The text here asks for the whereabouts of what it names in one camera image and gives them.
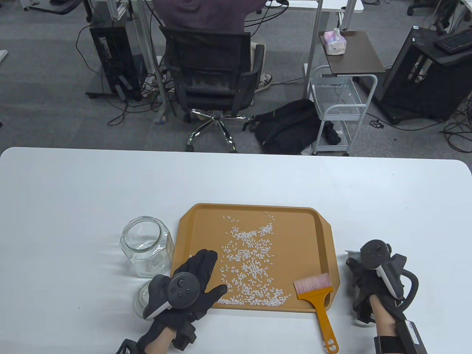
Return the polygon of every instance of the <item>black mesh chair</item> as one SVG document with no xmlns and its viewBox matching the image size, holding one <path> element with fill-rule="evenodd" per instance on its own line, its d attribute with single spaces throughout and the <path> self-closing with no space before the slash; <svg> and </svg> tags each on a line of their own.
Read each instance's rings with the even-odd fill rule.
<svg viewBox="0 0 472 354">
<path fill-rule="evenodd" d="M 194 151 L 194 139 L 215 123 L 223 132 L 231 152 L 237 152 L 223 120 L 248 119 L 239 116 L 238 112 L 253 101 L 261 79 L 264 46 L 256 46 L 251 68 L 249 33 L 215 33 L 162 26 L 160 30 L 166 37 L 164 64 L 174 80 L 177 102 L 187 120 L 190 114 L 208 119 L 190 135 L 186 151 Z"/>
</svg>

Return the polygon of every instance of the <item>pink bristles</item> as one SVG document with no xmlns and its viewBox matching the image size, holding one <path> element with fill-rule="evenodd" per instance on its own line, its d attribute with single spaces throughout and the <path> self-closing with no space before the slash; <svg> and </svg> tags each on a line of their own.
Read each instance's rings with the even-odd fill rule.
<svg viewBox="0 0 472 354">
<path fill-rule="evenodd" d="M 325 289 L 331 286 L 329 274 L 324 273 L 315 277 L 305 278 L 294 281 L 297 294 L 309 293 L 310 291 Z"/>
</svg>

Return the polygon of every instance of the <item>gray carpet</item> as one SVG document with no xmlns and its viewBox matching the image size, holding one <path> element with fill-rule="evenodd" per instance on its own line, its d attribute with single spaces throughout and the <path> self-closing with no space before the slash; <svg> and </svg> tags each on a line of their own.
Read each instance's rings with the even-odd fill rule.
<svg viewBox="0 0 472 354">
<path fill-rule="evenodd" d="M 128 114 L 125 122 L 109 127 L 107 122 L 120 114 L 104 100 L 91 100 L 84 90 L 91 73 L 75 49 L 79 30 L 87 25 L 82 6 L 65 16 L 38 11 L 24 12 L 19 2 L 0 0 L 0 49 L 9 55 L 0 64 L 0 152 L 11 146 L 130 149 L 183 151 L 188 135 L 196 127 L 182 122 L 181 116 L 168 114 L 166 124 L 153 123 L 153 112 Z M 407 0 L 380 0 L 379 6 L 365 6 L 355 14 L 352 29 L 367 32 L 381 61 L 391 64 L 411 26 L 421 24 L 428 10 L 414 17 L 406 15 Z M 289 10 L 283 16 L 262 24 L 254 39 L 267 44 L 265 71 L 274 81 L 302 76 L 302 63 L 308 58 L 314 12 Z M 331 16 L 330 26 L 335 24 Z M 162 53 L 163 38 L 157 26 L 153 29 L 157 53 Z M 88 30 L 84 30 L 79 48 L 89 65 L 97 69 Z M 302 85 L 273 86 L 258 93 L 247 114 L 275 109 L 300 98 Z M 370 112 L 379 115 L 372 106 Z M 472 156 L 453 151 L 438 134 L 442 126 L 418 132 L 404 132 L 386 126 L 375 129 L 366 118 L 354 156 L 458 159 L 472 167 Z M 416 128 L 431 124 L 427 120 L 402 124 Z M 260 153 L 249 132 L 242 132 L 242 122 L 227 124 L 240 152 Z M 201 152 L 227 152 L 216 127 L 202 134 L 195 143 Z"/>
</svg>

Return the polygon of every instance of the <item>empty glass jar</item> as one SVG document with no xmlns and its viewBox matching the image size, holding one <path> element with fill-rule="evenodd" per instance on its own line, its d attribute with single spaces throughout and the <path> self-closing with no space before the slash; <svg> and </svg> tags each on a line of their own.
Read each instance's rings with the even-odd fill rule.
<svg viewBox="0 0 472 354">
<path fill-rule="evenodd" d="M 174 242 L 169 229 L 156 218 L 131 220 L 121 234 L 120 246 L 142 278 L 153 278 L 170 269 Z"/>
<path fill-rule="evenodd" d="M 151 281 L 148 280 L 143 283 L 138 290 L 136 291 L 135 297 L 133 299 L 133 308 L 139 318 L 143 318 L 143 311 L 144 308 L 147 306 L 149 302 L 149 283 Z"/>
</svg>

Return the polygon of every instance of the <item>computer tower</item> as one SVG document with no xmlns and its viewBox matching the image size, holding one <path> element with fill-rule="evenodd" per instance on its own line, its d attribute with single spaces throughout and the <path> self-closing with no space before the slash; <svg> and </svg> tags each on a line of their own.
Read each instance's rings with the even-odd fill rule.
<svg viewBox="0 0 472 354">
<path fill-rule="evenodd" d="M 472 55 L 450 56 L 434 46 L 435 31 L 414 26 L 392 68 L 378 76 L 374 102 L 391 123 L 397 124 L 401 109 L 410 117 L 446 120 L 472 91 Z M 371 87 L 371 79 L 360 79 Z"/>
<path fill-rule="evenodd" d="M 135 21 L 125 13 L 118 21 L 112 21 L 106 3 L 95 3 L 90 34 L 102 65 L 100 85 L 118 94 L 122 99 L 140 100 L 146 64 L 139 47 Z"/>
</svg>

